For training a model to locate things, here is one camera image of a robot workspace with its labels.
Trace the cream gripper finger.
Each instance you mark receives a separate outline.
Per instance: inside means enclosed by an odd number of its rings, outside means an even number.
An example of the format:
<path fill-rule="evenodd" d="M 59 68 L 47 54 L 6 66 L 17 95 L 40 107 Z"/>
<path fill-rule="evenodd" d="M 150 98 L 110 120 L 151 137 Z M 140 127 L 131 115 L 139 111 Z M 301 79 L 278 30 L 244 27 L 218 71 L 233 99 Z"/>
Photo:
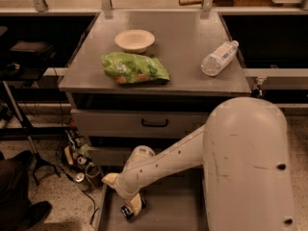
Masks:
<path fill-rule="evenodd" d="M 102 182 L 107 184 L 110 188 L 114 188 L 116 186 L 116 178 L 118 177 L 118 173 L 108 173 L 102 178 Z"/>
<path fill-rule="evenodd" d="M 139 193 L 128 201 L 128 206 L 135 216 L 141 211 L 141 205 L 141 195 Z"/>

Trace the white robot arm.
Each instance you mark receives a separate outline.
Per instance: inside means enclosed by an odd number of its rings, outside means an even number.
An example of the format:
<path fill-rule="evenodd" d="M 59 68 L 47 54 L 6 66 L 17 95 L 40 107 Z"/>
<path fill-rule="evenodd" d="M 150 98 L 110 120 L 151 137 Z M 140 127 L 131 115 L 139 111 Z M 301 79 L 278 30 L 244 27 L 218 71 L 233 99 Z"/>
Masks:
<path fill-rule="evenodd" d="M 163 152 L 136 147 L 122 172 L 102 181 L 137 215 L 142 188 L 192 167 L 203 167 L 210 231 L 297 231 L 287 122 L 276 105 L 229 99 Z"/>

